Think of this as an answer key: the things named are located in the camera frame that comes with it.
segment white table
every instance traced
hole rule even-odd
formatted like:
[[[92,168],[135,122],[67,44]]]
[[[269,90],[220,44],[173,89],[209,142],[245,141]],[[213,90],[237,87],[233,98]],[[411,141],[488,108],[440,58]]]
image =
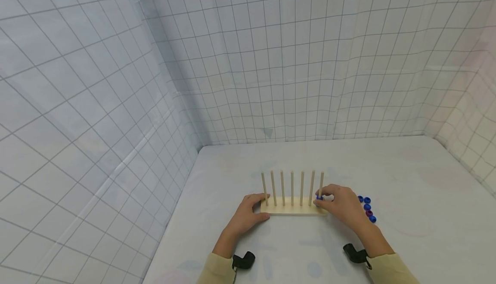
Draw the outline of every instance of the white table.
[[[260,172],[270,170],[277,188],[284,170],[287,195],[291,170],[298,195],[306,171],[304,197],[311,171],[323,170],[324,184],[371,197],[376,225],[421,283],[494,283],[496,200],[441,144],[415,136],[204,147],[144,284],[195,283],[242,197],[262,192]],[[369,283],[343,253],[349,242],[362,249],[330,215],[272,216],[239,243],[236,254],[257,259],[236,283]]]

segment wrist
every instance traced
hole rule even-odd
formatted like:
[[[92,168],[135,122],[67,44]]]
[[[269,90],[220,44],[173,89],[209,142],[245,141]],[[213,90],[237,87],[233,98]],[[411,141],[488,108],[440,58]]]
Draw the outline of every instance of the wrist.
[[[221,232],[221,236],[229,239],[238,239],[240,235],[241,234],[237,231],[237,229],[234,229],[229,225],[227,225]]]
[[[352,230],[356,233],[358,238],[362,238],[363,236],[369,235],[375,229],[379,230],[376,225],[367,219],[366,221],[357,223]]]

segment grid wall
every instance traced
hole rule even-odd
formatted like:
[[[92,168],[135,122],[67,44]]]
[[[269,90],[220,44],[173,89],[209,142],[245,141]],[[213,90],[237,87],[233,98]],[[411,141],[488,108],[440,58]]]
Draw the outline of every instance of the grid wall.
[[[495,24],[496,10],[488,22]],[[495,31],[484,31],[480,43],[487,51],[474,60],[478,70],[436,138],[496,198]]]
[[[493,0],[140,4],[209,145],[423,134],[468,85]]]
[[[143,281],[199,140],[136,4],[0,0],[1,283]]]

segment wooden peg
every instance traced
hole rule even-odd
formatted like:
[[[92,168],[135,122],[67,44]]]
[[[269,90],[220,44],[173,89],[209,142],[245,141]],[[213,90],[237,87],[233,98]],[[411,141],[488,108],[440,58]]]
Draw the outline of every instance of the wooden peg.
[[[313,179],[315,179],[315,170],[311,171],[309,206],[311,206],[311,199],[313,196]]]
[[[294,205],[293,171],[291,171],[291,206]]]
[[[322,198],[322,184],[324,183],[324,171],[320,173],[319,198]]]
[[[269,206],[269,197],[267,196],[267,189],[265,187],[265,177],[263,172],[262,172],[262,185],[263,185],[263,195],[265,196],[265,205]]]
[[[282,206],[286,205],[286,200],[284,199],[284,173],[281,170],[281,190],[282,190]]]
[[[300,188],[300,206],[303,206],[303,180],[304,180],[305,172],[301,172],[301,188]]]
[[[277,206],[276,185],[274,184],[274,171],[270,171],[270,180],[272,181],[272,194],[274,195],[274,206]]]

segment forearm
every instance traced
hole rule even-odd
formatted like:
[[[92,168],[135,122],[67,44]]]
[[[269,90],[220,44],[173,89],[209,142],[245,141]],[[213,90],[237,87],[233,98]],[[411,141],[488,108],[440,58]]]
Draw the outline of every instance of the forearm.
[[[238,237],[235,233],[230,232],[229,229],[226,228],[220,234],[212,252],[224,258],[231,258],[237,241]]]
[[[369,275],[375,284],[418,284],[398,254],[389,245],[381,230],[371,222],[363,224],[356,235],[367,251]]]
[[[362,224],[356,229],[355,233],[369,257],[374,258],[385,254],[394,254],[391,245],[386,241],[381,230],[371,222]]]

